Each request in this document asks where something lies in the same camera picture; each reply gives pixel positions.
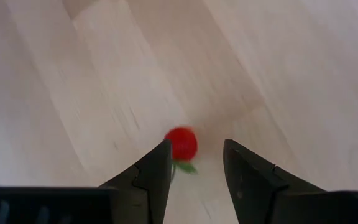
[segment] strawberry leaf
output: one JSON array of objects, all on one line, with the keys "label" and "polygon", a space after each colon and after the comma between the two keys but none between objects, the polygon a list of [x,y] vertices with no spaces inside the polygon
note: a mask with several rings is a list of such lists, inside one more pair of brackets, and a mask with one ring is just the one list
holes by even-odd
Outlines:
[{"label": "strawberry leaf", "polygon": [[197,174],[197,169],[187,161],[174,161],[174,164],[187,174]]}]

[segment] strawberry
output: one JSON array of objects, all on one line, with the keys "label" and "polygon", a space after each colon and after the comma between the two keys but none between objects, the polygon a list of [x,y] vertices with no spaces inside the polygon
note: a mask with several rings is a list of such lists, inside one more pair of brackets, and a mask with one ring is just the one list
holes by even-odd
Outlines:
[{"label": "strawberry", "polygon": [[171,140],[173,174],[176,166],[188,174],[196,173],[197,170],[190,163],[197,153],[197,139],[191,128],[174,128],[165,135],[164,139]]}]

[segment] red strawberry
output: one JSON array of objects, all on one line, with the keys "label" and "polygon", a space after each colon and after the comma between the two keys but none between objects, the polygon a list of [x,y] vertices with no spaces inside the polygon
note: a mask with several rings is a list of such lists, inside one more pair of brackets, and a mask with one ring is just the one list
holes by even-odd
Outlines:
[{"label": "red strawberry", "polygon": [[171,140],[172,159],[175,161],[190,161],[197,153],[197,139],[190,128],[174,128],[165,139]]}]

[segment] green leaf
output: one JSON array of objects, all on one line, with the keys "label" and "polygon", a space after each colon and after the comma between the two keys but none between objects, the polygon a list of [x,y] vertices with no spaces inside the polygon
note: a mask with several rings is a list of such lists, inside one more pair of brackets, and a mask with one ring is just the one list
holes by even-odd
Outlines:
[{"label": "green leaf", "polygon": [[173,161],[173,164],[187,174],[197,174],[197,169],[190,162]]}]

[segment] light wood floor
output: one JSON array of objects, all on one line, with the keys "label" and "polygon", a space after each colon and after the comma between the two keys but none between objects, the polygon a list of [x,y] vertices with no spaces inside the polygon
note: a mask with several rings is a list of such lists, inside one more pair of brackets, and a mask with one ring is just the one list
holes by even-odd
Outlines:
[{"label": "light wood floor", "polygon": [[0,185],[97,186],[177,125],[166,223],[236,223],[233,138],[358,189],[358,0],[0,0]]}]

